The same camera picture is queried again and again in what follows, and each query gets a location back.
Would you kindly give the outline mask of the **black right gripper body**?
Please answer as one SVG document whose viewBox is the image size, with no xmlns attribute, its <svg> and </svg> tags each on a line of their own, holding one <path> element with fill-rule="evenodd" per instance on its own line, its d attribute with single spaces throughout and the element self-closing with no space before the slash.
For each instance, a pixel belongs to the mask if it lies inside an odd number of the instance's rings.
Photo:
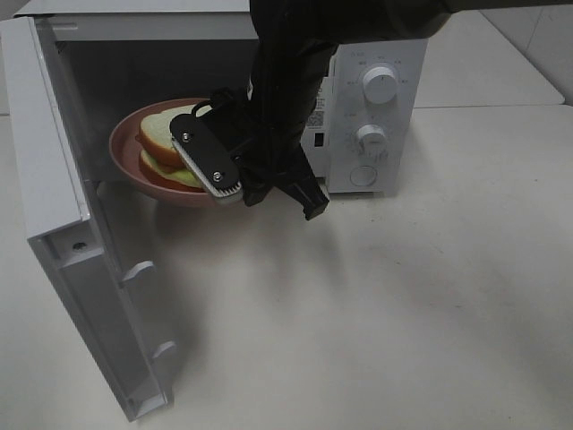
<svg viewBox="0 0 573 430">
<path fill-rule="evenodd" d="M 255 112 L 245 90 L 227 90 L 226 95 L 233 107 L 229 122 L 239 133 L 238 141 L 232 144 L 232 160 L 238 166 L 241 178 L 244 174 L 256 175 L 277 188 L 281 160 L 301 147 L 305 122 L 290 123 L 281 117 L 266 123 Z"/>
</svg>

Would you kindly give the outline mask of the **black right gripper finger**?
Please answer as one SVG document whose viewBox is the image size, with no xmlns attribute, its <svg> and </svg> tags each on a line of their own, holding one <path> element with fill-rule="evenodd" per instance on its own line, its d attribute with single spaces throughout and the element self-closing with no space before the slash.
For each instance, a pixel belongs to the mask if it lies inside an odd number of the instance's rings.
<svg viewBox="0 0 573 430">
<path fill-rule="evenodd" d="M 272 184 L 252 174 L 244 174 L 241 182 L 243 202 L 246 206 L 255 206 L 261 203 L 273 188 Z"/>
<path fill-rule="evenodd" d="M 321 215 L 329 204 L 301 147 L 281 160 L 277 188 L 301 204 L 306 220 Z"/>
</svg>

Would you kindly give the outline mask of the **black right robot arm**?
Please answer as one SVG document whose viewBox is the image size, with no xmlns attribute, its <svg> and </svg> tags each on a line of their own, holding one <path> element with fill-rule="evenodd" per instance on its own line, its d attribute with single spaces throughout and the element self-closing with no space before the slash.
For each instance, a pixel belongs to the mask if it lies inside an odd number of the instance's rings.
<svg viewBox="0 0 573 430">
<path fill-rule="evenodd" d="M 252 1 L 259 44 L 250 86 L 235 93 L 227 119 L 246 141 L 234 157 L 244 203 L 278 188 L 307 219 L 322 214 L 329 200 L 300 139 L 331 57 L 343 44 L 429 38 L 454 11 L 450 1 Z"/>
</svg>

